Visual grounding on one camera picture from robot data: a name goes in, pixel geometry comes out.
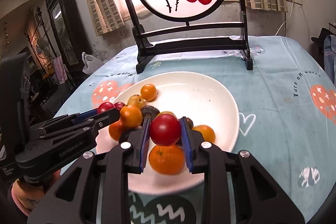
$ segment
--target white plate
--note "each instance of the white plate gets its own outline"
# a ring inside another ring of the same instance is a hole
[[[239,112],[235,99],[224,85],[199,73],[168,72],[132,85],[120,93],[114,103],[127,103],[129,97],[140,94],[145,84],[154,84],[159,93],[156,100],[148,104],[160,111],[172,111],[177,118],[189,117],[195,126],[210,126],[216,133],[215,144],[224,151],[232,151],[238,137]],[[96,141],[97,153],[110,151],[118,144],[110,137],[108,127],[99,131]],[[154,145],[150,140],[148,152]],[[128,175],[128,188],[135,193],[163,195],[186,190],[203,181],[203,174],[192,175],[187,167],[178,175],[159,174],[152,169],[147,159],[141,175]]]

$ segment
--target light blue tablecloth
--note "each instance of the light blue tablecloth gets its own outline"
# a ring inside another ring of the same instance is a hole
[[[249,150],[308,221],[336,181],[336,88],[294,40],[249,37],[249,43],[253,71],[246,70],[238,51],[211,51],[159,55],[137,75],[137,47],[126,48],[78,87],[57,115],[88,111],[160,73],[209,75],[229,89],[239,108],[233,152]],[[130,193],[131,219],[200,223],[202,193],[203,185],[163,197]]]

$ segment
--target metal bolt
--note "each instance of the metal bolt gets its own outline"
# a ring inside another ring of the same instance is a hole
[[[243,158],[248,158],[251,154],[247,150],[242,150],[239,152],[239,155],[241,155]]]
[[[123,142],[120,147],[122,149],[129,149],[131,147],[131,144],[129,142]]]
[[[91,151],[86,151],[83,154],[84,159],[89,159],[93,156],[93,153]]]
[[[201,143],[201,146],[203,147],[203,148],[205,148],[205,149],[208,149],[208,148],[210,148],[211,147],[211,143],[209,143],[209,142],[202,142]]]

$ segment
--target white zigzag pattern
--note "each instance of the white zigzag pattern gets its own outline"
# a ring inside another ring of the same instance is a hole
[[[157,204],[156,208],[157,208],[157,211],[159,213],[159,216],[164,216],[166,213],[168,213],[170,220],[173,220],[176,217],[180,216],[181,222],[184,221],[185,214],[184,214],[183,207],[178,208],[175,213],[174,213],[173,208],[172,208],[172,206],[170,204],[166,208],[164,208],[164,209],[162,209],[162,205],[161,204]]]
[[[129,211],[131,213],[133,213],[133,219],[137,219],[138,217],[140,217],[140,221],[142,224],[145,224],[146,222],[148,222],[149,220],[151,221],[151,224],[155,224],[155,215],[154,214],[150,214],[149,216],[144,216],[143,212],[137,212],[137,209],[134,205],[132,205],[129,208]],[[166,221],[163,220],[162,222],[158,223],[158,224],[166,224]]]

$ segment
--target white plastic bag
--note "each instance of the white plastic bag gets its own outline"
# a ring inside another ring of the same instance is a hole
[[[104,65],[104,63],[98,58],[94,57],[93,55],[86,54],[85,52],[82,52],[82,60],[84,62],[83,72],[87,75],[93,74],[102,65]]]

